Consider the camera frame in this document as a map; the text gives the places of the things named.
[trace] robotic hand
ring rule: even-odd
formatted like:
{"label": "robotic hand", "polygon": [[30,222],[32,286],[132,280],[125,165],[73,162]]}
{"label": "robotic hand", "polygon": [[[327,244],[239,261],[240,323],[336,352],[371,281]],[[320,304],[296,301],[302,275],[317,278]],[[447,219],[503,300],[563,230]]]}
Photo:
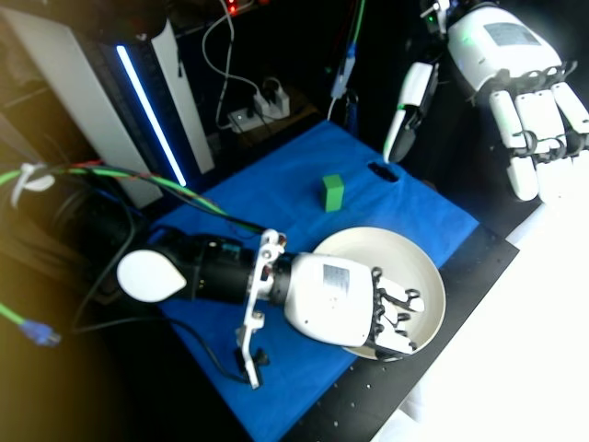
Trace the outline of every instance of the robotic hand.
{"label": "robotic hand", "polygon": [[[433,2],[424,6],[428,30],[447,48],[469,93],[488,103],[506,148],[515,195],[560,198],[571,178],[589,176],[589,113],[566,83],[576,64],[494,2]],[[416,63],[401,90],[385,142],[385,161],[409,152],[437,84],[437,64]]]}
{"label": "robotic hand", "polygon": [[324,343],[375,349],[380,359],[411,355],[416,345],[405,331],[411,312],[425,309],[420,293],[406,290],[358,262],[284,250],[286,237],[266,230],[257,252],[238,241],[214,236],[188,237],[168,227],[129,252],[117,268],[130,297],[159,302],[169,297],[207,297],[243,304],[237,329],[239,364],[253,389],[261,384],[260,357],[249,350],[252,334],[263,328],[258,300],[283,306],[290,324]]}

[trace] gray label on robotic hand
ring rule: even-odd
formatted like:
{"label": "gray label on robotic hand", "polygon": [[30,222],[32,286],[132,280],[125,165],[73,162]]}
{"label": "gray label on robotic hand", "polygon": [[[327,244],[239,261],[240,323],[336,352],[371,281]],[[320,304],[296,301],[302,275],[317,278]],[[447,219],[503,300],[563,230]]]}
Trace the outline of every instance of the gray label on robotic hand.
{"label": "gray label on robotic hand", "polygon": [[348,296],[350,271],[341,267],[323,264],[323,285],[334,299]]}
{"label": "gray label on robotic hand", "polygon": [[540,42],[525,26],[515,23],[493,23],[485,25],[485,29],[497,46],[512,46],[523,44],[527,46],[540,46]]}

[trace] white floor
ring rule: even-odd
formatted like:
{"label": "white floor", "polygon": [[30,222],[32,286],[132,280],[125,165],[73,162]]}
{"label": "white floor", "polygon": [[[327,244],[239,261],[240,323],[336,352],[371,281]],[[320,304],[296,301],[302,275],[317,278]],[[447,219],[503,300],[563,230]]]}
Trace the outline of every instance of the white floor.
{"label": "white floor", "polygon": [[375,442],[589,441],[588,201],[508,238],[520,254]]}

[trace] black hole in cloth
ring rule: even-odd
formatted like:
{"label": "black hole in cloth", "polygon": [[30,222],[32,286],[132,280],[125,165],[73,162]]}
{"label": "black hole in cloth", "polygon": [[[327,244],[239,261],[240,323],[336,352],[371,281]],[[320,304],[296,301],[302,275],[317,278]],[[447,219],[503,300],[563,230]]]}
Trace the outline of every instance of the black hole in cloth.
{"label": "black hole in cloth", "polygon": [[382,178],[388,182],[397,182],[398,176],[391,172],[389,169],[372,162],[368,164],[368,168],[372,170],[378,178]]}

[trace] green cube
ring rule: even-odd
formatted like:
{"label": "green cube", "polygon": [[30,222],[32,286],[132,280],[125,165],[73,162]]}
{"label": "green cube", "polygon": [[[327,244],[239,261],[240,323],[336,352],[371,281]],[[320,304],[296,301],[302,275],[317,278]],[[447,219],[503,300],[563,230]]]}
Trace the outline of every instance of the green cube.
{"label": "green cube", "polygon": [[323,177],[323,207],[326,212],[341,209],[343,203],[343,181],[340,175]]}

